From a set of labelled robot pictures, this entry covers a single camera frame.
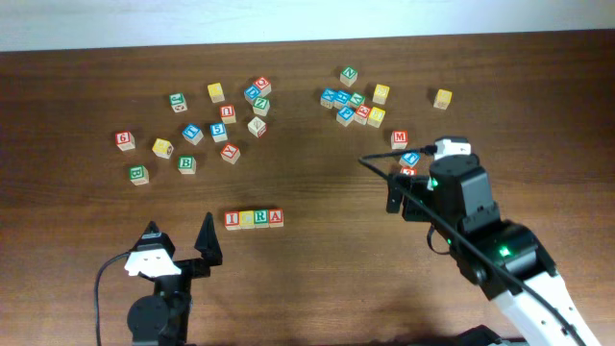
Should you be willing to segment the red I block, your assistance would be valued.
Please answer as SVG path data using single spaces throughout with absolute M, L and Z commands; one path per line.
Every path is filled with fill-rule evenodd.
M 238 211 L 227 211 L 224 214 L 224 226 L 228 231 L 240 230 L 240 219 Z

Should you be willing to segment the yellow C block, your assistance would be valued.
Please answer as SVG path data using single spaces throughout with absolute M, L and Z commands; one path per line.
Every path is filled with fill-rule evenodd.
M 255 214 L 252 210 L 243 210 L 239 213 L 239 226 L 242 230 L 255 228 Z

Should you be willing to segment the green R block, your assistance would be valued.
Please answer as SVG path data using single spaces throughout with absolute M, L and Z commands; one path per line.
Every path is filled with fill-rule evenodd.
M 256 228 L 269 227 L 269 210 L 254 211 L 254 225 Z

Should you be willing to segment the red A block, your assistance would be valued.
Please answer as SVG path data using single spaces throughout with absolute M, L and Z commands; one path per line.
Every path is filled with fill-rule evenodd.
M 282 209 L 269 210 L 268 218 L 270 228 L 279 228 L 284 225 L 284 214 Z

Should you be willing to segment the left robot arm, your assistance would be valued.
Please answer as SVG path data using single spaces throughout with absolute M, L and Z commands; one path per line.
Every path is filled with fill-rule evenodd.
M 191 283 L 210 276 L 223 262 L 213 217 L 207 213 L 194 248 L 200 256 L 174 260 L 169 235 L 150 222 L 130 250 L 125 270 L 154 284 L 152 294 L 139 298 L 129 309 L 127 325 L 134 345 L 185 345 L 193 306 Z

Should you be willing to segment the red 3 block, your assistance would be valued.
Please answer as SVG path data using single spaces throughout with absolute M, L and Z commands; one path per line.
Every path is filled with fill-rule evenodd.
M 401 173 L 407 176 L 416 176 L 417 170 L 412 167 L 405 166 L 401 169 Z

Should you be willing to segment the blue t block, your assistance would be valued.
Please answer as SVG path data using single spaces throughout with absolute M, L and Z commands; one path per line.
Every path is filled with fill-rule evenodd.
M 197 145 L 204 137 L 202 130 L 193 124 L 188 124 L 183 129 L 182 135 L 186 141 L 193 145 Z
M 421 159 L 421 155 L 416 152 L 409 152 L 402 154 L 399 160 L 399 164 L 403 167 L 413 168 Z

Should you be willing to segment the green B block left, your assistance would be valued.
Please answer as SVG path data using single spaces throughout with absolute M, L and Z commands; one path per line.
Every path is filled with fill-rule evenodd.
M 133 166 L 129 169 L 129 179 L 134 185 L 149 183 L 149 172 L 144 165 Z

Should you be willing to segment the yellow block top right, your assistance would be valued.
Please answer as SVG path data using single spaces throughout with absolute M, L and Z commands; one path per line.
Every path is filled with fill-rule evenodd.
M 386 85 L 376 84 L 372 101 L 379 105 L 384 105 L 388 95 L 389 95 L 390 87 Z

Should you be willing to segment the red 6 block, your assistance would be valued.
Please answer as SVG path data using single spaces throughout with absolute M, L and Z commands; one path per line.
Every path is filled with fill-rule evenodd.
M 129 131 L 118 132 L 114 135 L 115 144 L 121 151 L 135 149 L 135 138 Z

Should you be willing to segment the red Y block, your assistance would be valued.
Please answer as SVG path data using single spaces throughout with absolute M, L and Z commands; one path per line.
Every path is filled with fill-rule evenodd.
M 240 150 L 238 147 L 227 143 L 221 150 L 220 152 L 221 158 L 230 163 L 230 164 L 236 164 L 236 162 L 238 161 L 238 159 L 240 158 Z

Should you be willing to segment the blue T block left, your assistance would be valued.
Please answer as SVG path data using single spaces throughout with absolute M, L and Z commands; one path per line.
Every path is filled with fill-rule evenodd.
M 188 124 L 183 129 L 182 135 L 186 141 L 193 145 L 197 145 L 204 137 L 202 130 L 193 124 Z

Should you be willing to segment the green J block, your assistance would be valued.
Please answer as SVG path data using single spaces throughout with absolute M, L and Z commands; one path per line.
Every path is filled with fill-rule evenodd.
M 187 110 L 187 102 L 185 96 L 179 92 L 169 96 L 169 102 L 174 112 L 182 112 Z

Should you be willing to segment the green Z block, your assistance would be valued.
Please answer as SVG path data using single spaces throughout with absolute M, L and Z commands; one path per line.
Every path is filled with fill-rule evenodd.
M 253 112 L 259 116 L 266 116 L 270 110 L 270 101 L 264 97 L 257 97 L 253 102 Z

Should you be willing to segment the blue D block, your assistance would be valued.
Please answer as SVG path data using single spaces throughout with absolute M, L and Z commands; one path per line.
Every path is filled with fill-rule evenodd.
M 261 91 L 255 85 L 250 85 L 248 88 L 244 90 L 244 98 L 250 105 L 253 105 L 255 100 L 259 98 L 260 95 L 261 95 Z

